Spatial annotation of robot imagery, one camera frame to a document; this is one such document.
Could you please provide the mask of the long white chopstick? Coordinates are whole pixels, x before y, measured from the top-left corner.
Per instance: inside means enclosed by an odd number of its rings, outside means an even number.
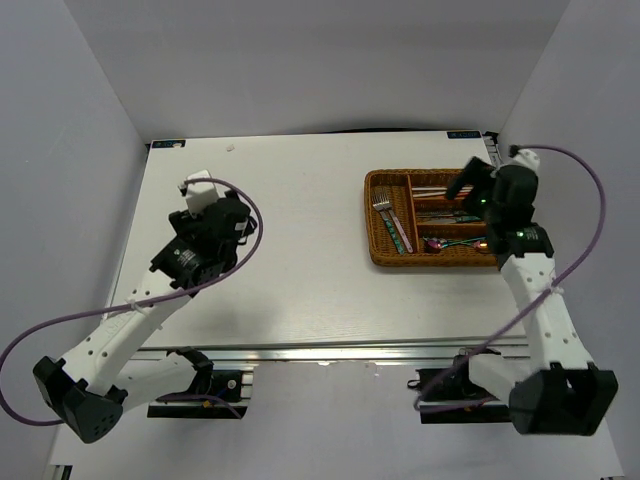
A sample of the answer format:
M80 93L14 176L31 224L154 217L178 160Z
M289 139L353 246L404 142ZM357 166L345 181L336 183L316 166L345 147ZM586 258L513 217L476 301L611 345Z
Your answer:
M461 190L459 190L457 193L455 193L452 197L449 196L449 194L447 193L448 189L446 190L445 193L443 194L418 194L416 192L412 192L411 190L411 195L413 198L444 198L444 199L455 199L458 197L464 197L467 196L470 192L471 192L472 188L470 186L466 186L463 187Z

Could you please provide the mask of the small rainbow spoon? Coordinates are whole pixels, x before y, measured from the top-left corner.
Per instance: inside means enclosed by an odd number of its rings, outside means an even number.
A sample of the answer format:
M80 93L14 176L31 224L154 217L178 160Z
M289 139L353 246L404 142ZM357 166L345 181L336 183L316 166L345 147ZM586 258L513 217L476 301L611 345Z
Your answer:
M458 240L447 240L442 238L435 237L424 237L424 250L426 253L436 254L440 253L442 250L440 249L440 243L445 241L458 241Z

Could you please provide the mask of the teal handled knife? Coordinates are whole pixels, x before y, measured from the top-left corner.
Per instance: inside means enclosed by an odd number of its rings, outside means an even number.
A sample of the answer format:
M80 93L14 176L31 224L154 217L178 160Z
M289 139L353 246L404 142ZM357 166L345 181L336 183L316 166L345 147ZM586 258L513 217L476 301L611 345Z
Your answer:
M449 216L430 216L419 217L417 222L420 224L437 225L437 224L469 224L481 223L482 220L476 216L470 215L449 215Z

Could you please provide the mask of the gold iridescent spoon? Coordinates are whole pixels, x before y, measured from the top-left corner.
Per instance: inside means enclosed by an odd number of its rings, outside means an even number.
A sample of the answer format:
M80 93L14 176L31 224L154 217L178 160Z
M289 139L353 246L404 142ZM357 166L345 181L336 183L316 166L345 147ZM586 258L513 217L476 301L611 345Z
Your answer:
M485 238L471 238L467 240L445 241L440 243L440 249L451 247L470 247L479 252L487 252L489 250L488 243Z

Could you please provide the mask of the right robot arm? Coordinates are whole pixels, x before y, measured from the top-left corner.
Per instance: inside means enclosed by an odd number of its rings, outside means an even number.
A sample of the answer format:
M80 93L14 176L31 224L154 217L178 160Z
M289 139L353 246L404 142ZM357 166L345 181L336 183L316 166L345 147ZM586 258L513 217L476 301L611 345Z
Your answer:
M531 150L498 168L473 157L447 188L449 200L470 190L463 209L486 225L489 251L516 302L530 351L526 369L487 347L459 356L451 384L463 398L486 391L504 402L521 434L591 436L618 382L595 365L555 283L554 249L533 220L538 166Z

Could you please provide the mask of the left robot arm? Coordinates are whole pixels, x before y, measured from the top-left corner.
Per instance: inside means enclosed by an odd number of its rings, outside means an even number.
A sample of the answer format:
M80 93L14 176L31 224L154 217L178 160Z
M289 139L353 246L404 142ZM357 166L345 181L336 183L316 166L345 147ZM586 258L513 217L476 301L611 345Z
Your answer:
M250 208L228 195L197 213L170 214L176 235L150 262L129 294L127 310L110 316L60 359L37 362L33 374L46 404L85 444L103 438L122 415L165 395L199 399L212 383L212 362L193 347L171 350L137 370L128 362L146 340L196 296L232 271L237 248L257 226Z

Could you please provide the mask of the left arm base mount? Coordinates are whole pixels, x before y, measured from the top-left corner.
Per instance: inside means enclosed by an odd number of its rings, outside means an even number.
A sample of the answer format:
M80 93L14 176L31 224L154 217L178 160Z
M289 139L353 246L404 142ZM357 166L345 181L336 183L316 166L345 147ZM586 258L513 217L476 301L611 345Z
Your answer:
M151 403L148 418L241 420L251 397L252 376L248 370L216 369L201 351L192 347L170 350L188 360L196 375L189 387Z

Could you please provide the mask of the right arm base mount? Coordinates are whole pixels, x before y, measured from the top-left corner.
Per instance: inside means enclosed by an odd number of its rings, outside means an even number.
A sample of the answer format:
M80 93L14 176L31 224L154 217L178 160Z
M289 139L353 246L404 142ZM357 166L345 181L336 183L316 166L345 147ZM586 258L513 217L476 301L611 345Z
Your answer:
M508 407L469 380L468 364L435 385L422 405L423 425L510 423Z

